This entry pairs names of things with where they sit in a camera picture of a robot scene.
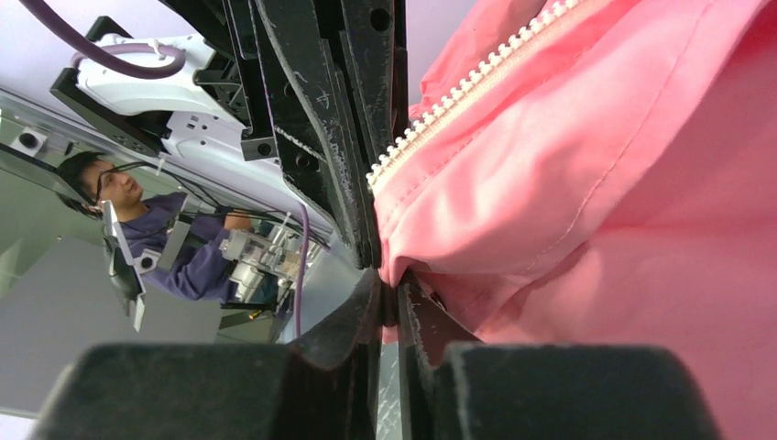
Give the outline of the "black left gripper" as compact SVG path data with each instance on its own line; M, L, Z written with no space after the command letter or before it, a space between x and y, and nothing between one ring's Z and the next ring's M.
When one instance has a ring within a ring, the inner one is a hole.
M278 156L286 183L359 269L380 263L367 175L394 142L394 1L165 1L215 55L194 83L242 129L245 161ZM262 76L260 59L263 68Z

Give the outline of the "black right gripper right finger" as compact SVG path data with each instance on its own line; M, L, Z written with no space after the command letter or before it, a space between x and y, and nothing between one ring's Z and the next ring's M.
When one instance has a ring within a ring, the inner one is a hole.
M694 378L656 346L488 345L412 276L397 288L407 439L718 439Z

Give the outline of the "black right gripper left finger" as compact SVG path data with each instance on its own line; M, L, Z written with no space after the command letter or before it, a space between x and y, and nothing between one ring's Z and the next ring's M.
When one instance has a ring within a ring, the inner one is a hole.
M372 439L381 282L287 344L102 345L66 368L34 439Z

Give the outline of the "pink zip-up jacket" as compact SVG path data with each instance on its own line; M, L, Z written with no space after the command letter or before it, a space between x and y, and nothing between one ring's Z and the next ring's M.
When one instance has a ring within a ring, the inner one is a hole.
M491 343L638 343L776 436L776 4L480 1L368 174L381 279Z

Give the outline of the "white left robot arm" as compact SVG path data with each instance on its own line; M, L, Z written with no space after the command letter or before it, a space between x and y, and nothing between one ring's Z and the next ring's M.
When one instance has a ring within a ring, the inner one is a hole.
M240 189L302 199L360 269L381 260L367 175L408 126L402 1L171 1L222 60L195 77L235 116L182 145Z

